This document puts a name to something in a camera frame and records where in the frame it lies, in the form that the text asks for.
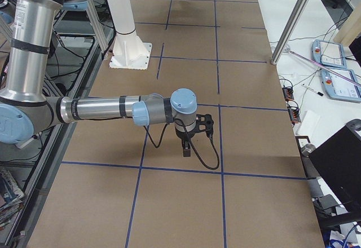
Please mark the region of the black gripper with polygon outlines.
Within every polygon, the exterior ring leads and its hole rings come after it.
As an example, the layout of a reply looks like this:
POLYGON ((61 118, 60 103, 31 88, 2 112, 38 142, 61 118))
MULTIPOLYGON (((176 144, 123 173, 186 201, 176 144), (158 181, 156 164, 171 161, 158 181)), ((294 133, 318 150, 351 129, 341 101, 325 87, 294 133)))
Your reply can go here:
POLYGON ((176 128, 175 133, 177 137, 179 137, 182 141, 183 157, 190 157, 191 156, 190 140, 195 134, 195 129, 185 132, 184 128, 181 128, 180 130, 176 128))

